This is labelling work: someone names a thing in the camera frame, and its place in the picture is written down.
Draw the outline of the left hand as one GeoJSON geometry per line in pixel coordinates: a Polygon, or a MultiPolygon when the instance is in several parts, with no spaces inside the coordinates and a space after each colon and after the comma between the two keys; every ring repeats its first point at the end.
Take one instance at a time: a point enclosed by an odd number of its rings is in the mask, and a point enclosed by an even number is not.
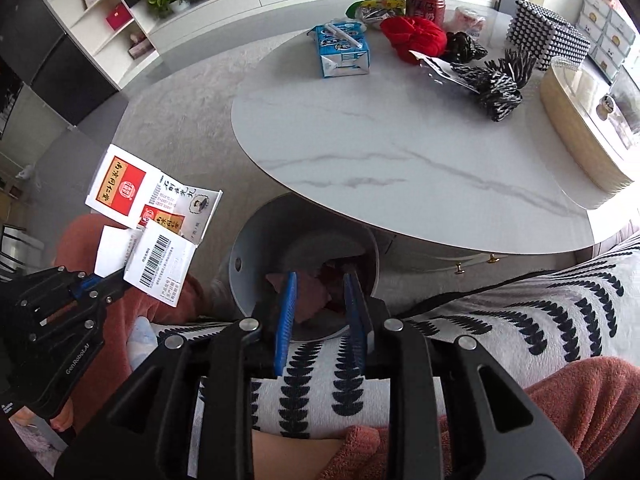
{"type": "Polygon", "coordinates": [[[73,401],[68,399],[62,410],[50,420],[50,426],[57,432],[64,432],[70,429],[74,423],[74,404],[73,401]]]}

